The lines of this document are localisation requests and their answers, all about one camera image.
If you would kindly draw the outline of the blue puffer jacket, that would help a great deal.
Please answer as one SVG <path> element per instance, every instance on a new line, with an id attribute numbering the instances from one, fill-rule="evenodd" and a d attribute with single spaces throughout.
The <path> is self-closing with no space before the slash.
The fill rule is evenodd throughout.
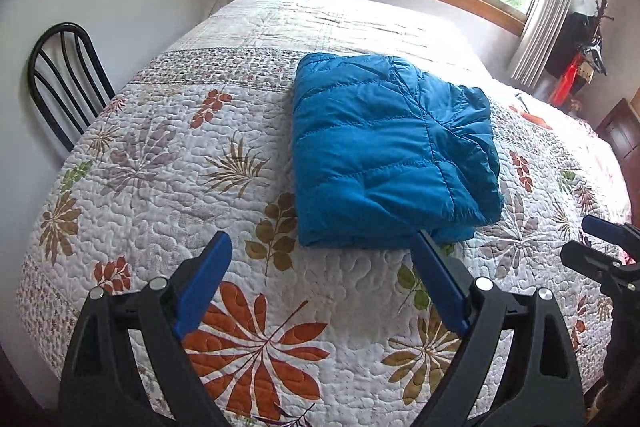
<path id="1" fill-rule="evenodd" d="M 292 157 L 306 247 L 402 249 L 420 230 L 458 243 L 501 218 L 489 98 L 400 57 L 304 56 Z"/>

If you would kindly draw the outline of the coat rack with clothes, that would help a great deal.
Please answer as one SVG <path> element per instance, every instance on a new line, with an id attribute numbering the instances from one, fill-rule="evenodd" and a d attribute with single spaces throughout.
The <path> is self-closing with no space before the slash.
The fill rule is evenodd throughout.
<path id="1" fill-rule="evenodd" d="M 601 26 L 604 20 L 613 20 L 606 14 L 609 1 L 597 1 L 593 15 L 571 12 L 565 17 L 544 69 L 556 79 L 548 98 L 550 105 L 561 107 L 570 96 L 576 79 L 586 79 L 579 74 L 582 66 L 589 66 L 591 72 L 608 75 L 602 57 Z"/>

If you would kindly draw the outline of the black metal chair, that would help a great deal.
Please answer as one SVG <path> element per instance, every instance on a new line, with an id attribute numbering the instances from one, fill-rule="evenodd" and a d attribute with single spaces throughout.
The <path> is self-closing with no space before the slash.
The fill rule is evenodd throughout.
<path id="1" fill-rule="evenodd" d="M 73 150 L 115 90 L 96 48 L 78 23 L 57 23 L 36 41 L 27 60 L 30 98 L 58 142 Z"/>

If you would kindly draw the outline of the dark wooden door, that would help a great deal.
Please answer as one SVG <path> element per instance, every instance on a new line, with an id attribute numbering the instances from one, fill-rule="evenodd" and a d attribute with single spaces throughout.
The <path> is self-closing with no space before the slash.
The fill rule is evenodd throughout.
<path id="1" fill-rule="evenodd" d="M 640 128 L 639 117 L 622 98 L 600 122 L 597 134 L 611 145 L 620 163 L 631 205 L 631 223 L 639 226 Z"/>

